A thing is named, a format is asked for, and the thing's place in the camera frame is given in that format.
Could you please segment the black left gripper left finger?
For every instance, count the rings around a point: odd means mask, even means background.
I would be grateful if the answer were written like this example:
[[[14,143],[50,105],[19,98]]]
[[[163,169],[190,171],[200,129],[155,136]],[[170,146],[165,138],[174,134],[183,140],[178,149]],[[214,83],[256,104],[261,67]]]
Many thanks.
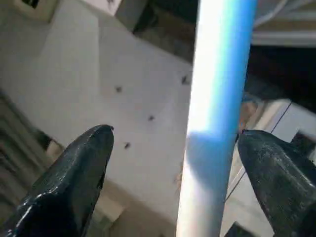
[[[113,127],[97,125],[76,138],[33,184],[1,226],[2,237],[84,237],[103,188]]]

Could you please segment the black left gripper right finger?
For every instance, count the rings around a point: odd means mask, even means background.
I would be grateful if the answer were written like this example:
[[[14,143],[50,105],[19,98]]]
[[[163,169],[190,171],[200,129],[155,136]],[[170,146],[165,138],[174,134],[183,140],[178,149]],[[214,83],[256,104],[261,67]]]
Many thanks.
[[[238,153],[276,237],[316,235],[316,167],[292,143],[262,130],[244,130]]]

